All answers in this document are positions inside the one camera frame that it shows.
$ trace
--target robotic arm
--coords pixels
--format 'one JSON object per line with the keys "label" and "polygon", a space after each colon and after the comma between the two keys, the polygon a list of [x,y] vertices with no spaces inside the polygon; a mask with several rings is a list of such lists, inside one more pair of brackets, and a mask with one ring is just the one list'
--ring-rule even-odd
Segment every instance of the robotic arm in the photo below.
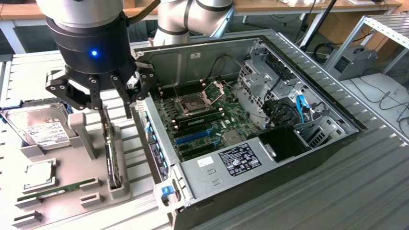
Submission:
{"label": "robotic arm", "polygon": [[[156,83],[152,65],[136,62],[130,55],[126,27],[158,3],[153,0],[138,15],[126,18],[122,0],[37,0],[66,64],[65,71],[48,77],[46,90],[77,110],[98,110],[101,120],[101,91],[117,90],[130,118],[129,105],[148,96]],[[161,0],[157,10],[156,46],[189,42],[189,29],[222,37],[234,14],[231,0]],[[141,77],[129,87],[136,71]],[[89,89],[89,94],[70,81]]]}

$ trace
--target green circuit board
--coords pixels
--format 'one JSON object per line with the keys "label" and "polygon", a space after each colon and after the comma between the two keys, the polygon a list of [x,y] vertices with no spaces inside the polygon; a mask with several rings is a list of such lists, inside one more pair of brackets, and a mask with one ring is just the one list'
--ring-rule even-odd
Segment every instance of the green circuit board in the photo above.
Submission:
{"label": "green circuit board", "polygon": [[[239,139],[245,141],[249,134],[258,131],[258,127],[246,117],[246,111],[242,109],[239,103],[234,102],[234,93],[226,86],[223,86],[222,91],[223,95],[219,97],[219,88],[215,86],[209,86],[205,90],[209,101],[214,101],[219,97],[209,107],[199,104],[199,92],[169,98],[166,100],[154,98],[160,118],[165,125],[167,136],[181,161],[186,161],[213,152],[214,150],[227,147],[229,143],[222,138],[223,133],[234,130]],[[191,128],[187,128],[186,130],[175,130],[173,120],[189,118],[189,115],[182,115],[186,113],[186,108],[193,109],[191,114],[199,114],[199,112],[203,113],[207,110],[218,111],[219,108],[222,111],[214,113],[211,115],[213,117],[203,115],[202,117],[206,117],[209,121],[197,118],[190,122],[190,124],[194,123]],[[189,137],[191,134],[197,133],[197,131],[209,131],[209,135],[202,138],[195,138],[182,144],[174,142],[178,138]]]}

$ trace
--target power supply label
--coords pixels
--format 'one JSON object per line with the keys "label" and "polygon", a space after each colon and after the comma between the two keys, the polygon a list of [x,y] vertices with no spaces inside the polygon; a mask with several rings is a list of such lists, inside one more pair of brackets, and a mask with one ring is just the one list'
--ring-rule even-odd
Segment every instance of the power supply label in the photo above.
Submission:
{"label": "power supply label", "polygon": [[237,176],[261,165],[247,144],[218,153],[229,174]]}

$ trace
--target metal slotted table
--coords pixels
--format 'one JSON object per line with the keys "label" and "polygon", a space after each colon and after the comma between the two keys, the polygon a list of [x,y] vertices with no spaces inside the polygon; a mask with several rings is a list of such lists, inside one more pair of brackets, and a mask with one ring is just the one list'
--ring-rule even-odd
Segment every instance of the metal slotted table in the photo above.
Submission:
{"label": "metal slotted table", "polygon": [[[195,229],[403,229],[409,225],[409,147],[393,127],[373,113],[349,90],[333,80],[322,68],[283,36],[271,30],[239,32],[226,37],[265,35],[303,71],[321,84],[369,130],[341,149],[315,170],[245,203]],[[148,42],[133,44],[133,48]],[[58,52],[14,55],[5,64],[1,99],[30,96],[49,97],[42,90],[45,71],[62,66]],[[112,121],[121,127],[122,145],[130,180],[132,199],[124,204],[69,218],[41,229],[170,229],[166,215],[153,198],[153,179],[132,120],[126,120],[116,92],[101,95]],[[98,116],[85,111],[88,129],[100,125]],[[1,165],[16,152],[16,143],[2,126],[0,134]],[[0,184],[6,179],[0,175]]]}
{"label": "metal slotted table", "polygon": [[355,38],[357,34],[359,33],[363,25],[370,26],[375,29],[379,33],[382,33],[386,37],[389,37],[393,41],[395,41],[405,49],[390,62],[387,67],[383,70],[386,73],[398,60],[403,57],[409,50],[409,16],[403,14],[390,14],[390,15],[369,15],[362,16],[361,20],[358,21],[355,27],[353,28],[343,44],[341,45],[337,53],[330,57],[330,59],[325,62],[323,69],[329,70],[334,67],[337,61],[341,58],[341,55],[345,49],[350,46],[353,39]]}

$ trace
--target blue led light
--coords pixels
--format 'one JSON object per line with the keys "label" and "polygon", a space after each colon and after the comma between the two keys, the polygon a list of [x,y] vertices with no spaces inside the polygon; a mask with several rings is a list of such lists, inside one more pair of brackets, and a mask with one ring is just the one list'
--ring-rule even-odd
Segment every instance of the blue led light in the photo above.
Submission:
{"label": "blue led light", "polygon": [[97,56],[100,55],[100,53],[98,53],[96,50],[92,50],[92,51],[90,51],[90,55],[92,55],[93,57],[97,57]]}

